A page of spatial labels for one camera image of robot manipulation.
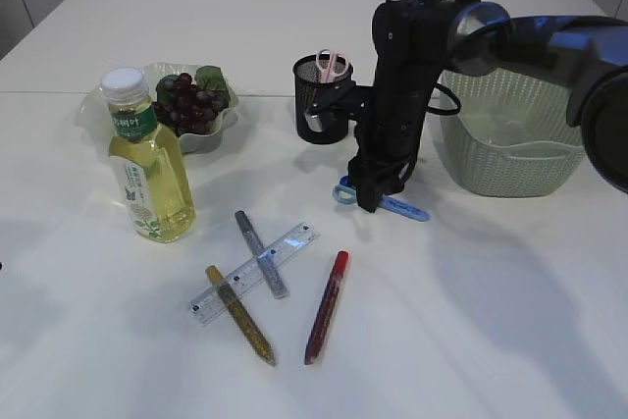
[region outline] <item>gold glitter marker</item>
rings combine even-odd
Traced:
[[[214,265],[207,267],[205,274],[207,274],[207,278],[214,287],[220,285],[224,280],[223,275]],[[237,299],[234,289],[231,288],[229,284],[222,284],[218,287],[217,292],[220,299],[222,299],[225,306],[227,306],[229,314],[232,315],[235,323],[251,344],[253,350],[255,350],[255,353],[269,365],[275,366],[276,362],[273,348],[259,330],[250,314],[248,314],[244,305]]]

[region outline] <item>clear plastic ruler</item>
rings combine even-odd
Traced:
[[[316,237],[318,237],[318,233],[307,223],[296,225],[285,235],[266,247],[266,250],[260,255],[249,259],[226,275],[222,284],[211,287],[199,294],[188,304],[187,311],[201,326],[207,326],[227,310],[225,303],[218,296],[219,287],[223,284],[229,284],[237,295],[237,299],[241,299],[264,281],[264,275],[258,266],[258,258],[271,261],[279,268]]]

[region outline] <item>bottle cap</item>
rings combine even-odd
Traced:
[[[119,68],[102,78],[100,90],[109,103],[132,105],[148,95],[148,80],[139,69]]]

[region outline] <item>red marker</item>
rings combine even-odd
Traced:
[[[334,308],[336,307],[336,301],[338,300],[338,294],[340,292],[340,285],[342,284],[342,278],[348,261],[349,253],[343,250],[340,251],[336,257],[330,279],[327,281],[321,305],[318,307],[318,313],[316,313],[316,320],[314,321],[314,326],[312,326],[310,339],[307,341],[307,346],[305,347],[305,365],[310,365],[321,353],[323,343],[325,343],[325,336],[327,335],[327,330],[330,327],[330,321],[334,314]]]

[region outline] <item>black mesh pen holder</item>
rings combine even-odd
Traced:
[[[320,64],[326,68],[330,60],[329,54],[320,55]],[[346,62],[343,57],[338,57],[334,69],[342,72]],[[346,72],[337,76],[333,82],[321,83],[321,71],[316,66],[316,55],[299,59],[294,67],[294,106],[296,110],[296,133],[303,139],[313,144],[332,144],[343,139],[349,131],[348,120],[337,119],[333,125],[322,132],[313,131],[305,121],[304,113],[316,98],[316,95],[330,88],[351,80],[353,66],[349,64]]]

